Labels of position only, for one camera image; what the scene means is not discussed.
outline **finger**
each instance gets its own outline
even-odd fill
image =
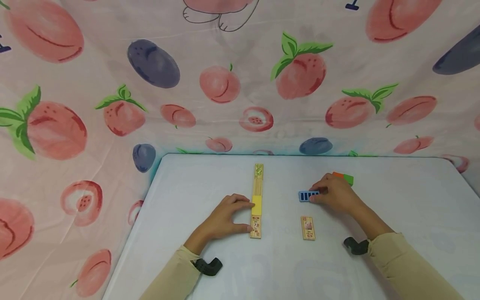
[[[230,198],[229,195],[223,197],[222,201],[220,201],[220,204],[228,203],[229,198]]]
[[[241,209],[252,208],[254,206],[255,206],[255,203],[239,201],[239,202],[233,203],[231,205],[231,208],[232,208],[232,212],[236,212],[236,211],[239,211]]]
[[[324,194],[312,195],[308,199],[311,203],[324,204],[326,202],[327,196]]]
[[[328,181],[332,178],[332,174],[326,173],[320,181],[314,183],[309,191],[319,191],[320,189],[324,189],[328,187]]]
[[[235,203],[237,201],[244,201],[244,202],[250,202],[247,197],[244,195],[239,195],[239,194],[232,194],[230,198],[228,199],[228,203]]]
[[[232,233],[247,233],[252,231],[253,228],[248,224],[233,224]]]

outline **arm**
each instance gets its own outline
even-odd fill
[[[311,190],[319,190],[321,194],[312,196],[310,202],[326,204],[355,219],[371,241],[368,253],[373,263],[403,299],[463,299],[402,234],[395,233],[355,194],[344,179],[327,173]]]
[[[200,258],[205,246],[215,239],[252,230],[247,224],[233,224],[232,215],[253,203],[245,196],[225,196],[211,215],[190,235],[188,240],[170,258],[163,270],[145,290],[139,300],[184,300],[195,287],[200,272],[191,261]]]

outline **hand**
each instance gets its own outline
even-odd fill
[[[225,196],[210,216],[190,235],[184,246],[191,252],[200,255],[210,240],[252,231],[252,227],[248,224],[234,224],[232,216],[241,209],[254,206],[255,204],[245,196],[238,194]]]
[[[310,191],[319,191],[319,195],[310,197],[310,202],[326,204],[338,213],[352,215],[356,210],[366,207],[343,178],[326,173],[315,183]]]

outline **orange block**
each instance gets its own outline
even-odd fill
[[[343,174],[341,174],[341,173],[333,172],[332,175],[343,178]]]

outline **beige sleeve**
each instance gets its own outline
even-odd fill
[[[181,246],[139,300],[184,300],[197,283],[200,272],[190,261],[199,259]]]
[[[370,242],[373,263],[405,300],[462,300],[462,296],[399,233]]]

